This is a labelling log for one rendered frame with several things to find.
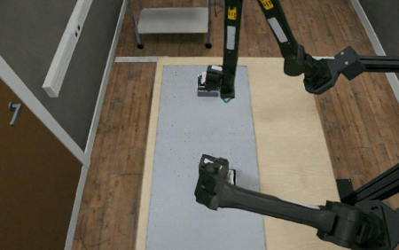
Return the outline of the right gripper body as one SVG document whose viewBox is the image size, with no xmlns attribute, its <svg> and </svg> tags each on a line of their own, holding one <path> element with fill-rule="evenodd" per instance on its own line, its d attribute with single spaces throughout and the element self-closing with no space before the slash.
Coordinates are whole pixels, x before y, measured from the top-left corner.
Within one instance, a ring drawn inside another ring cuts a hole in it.
<svg viewBox="0 0 399 250">
<path fill-rule="evenodd" d="M 223 83 L 223 85 L 225 85 L 225 84 Z M 229 85 L 225 85 L 225 86 L 229 86 Z M 220 97 L 221 98 L 235 98 L 234 83 L 231 86 L 229 86 L 228 94 L 220 94 Z"/>
</svg>

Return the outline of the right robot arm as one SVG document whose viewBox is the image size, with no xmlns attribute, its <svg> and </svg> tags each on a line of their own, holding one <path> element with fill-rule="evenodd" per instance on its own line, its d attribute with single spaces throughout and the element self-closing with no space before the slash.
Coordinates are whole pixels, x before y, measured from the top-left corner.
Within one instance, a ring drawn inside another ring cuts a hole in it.
<svg viewBox="0 0 399 250">
<path fill-rule="evenodd" d="M 209 92 L 220 86 L 220 94 L 228 94 L 229 86 L 235 82 L 243 0 L 224 0 L 224 2 L 223 64 L 208 65 L 205 78 L 205 90 Z M 321 58 L 322 62 L 320 62 L 308 53 L 305 54 L 305 49 L 301 44 L 299 44 L 299 50 L 297 49 L 298 43 L 293 37 L 279 0 L 257 0 L 257 2 L 284 59 L 283 72 L 292 77 L 304 74 L 304 78 L 309 81 L 310 88 L 313 90 L 328 83 L 332 75 L 326 60 Z M 304 62 L 305 57 L 306 62 Z"/>
</svg>

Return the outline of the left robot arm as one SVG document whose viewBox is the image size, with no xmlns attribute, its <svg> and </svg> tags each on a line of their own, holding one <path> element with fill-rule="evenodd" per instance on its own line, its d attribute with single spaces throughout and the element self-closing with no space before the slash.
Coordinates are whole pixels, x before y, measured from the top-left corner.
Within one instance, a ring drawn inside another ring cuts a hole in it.
<svg viewBox="0 0 399 250">
<path fill-rule="evenodd" d="M 224 180 L 223 175 L 229 165 L 227 160 L 202 154 L 194 192 L 196 202 L 215 211 L 219 207 L 236 208 L 307 225 L 317 229 L 316 235 L 321 240 L 348 249 L 353 248 L 355 242 L 361 249 L 391 247 L 382 205 L 353 207 L 330 200 L 326 200 L 325 205 L 308 205 L 239 188 Z"/>
</svg>

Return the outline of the white grid rack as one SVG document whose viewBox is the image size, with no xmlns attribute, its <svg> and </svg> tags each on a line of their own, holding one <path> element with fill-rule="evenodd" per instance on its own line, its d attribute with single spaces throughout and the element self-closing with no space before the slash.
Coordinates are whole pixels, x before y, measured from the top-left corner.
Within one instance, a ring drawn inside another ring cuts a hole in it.
<svg viewBox="0 0 399 250">
<path fill-rule="evenodd" d="M 229 177 L 229 183 L 233 184 L 233 170 L 229 170 L 228 177 Z"/>
</svg>

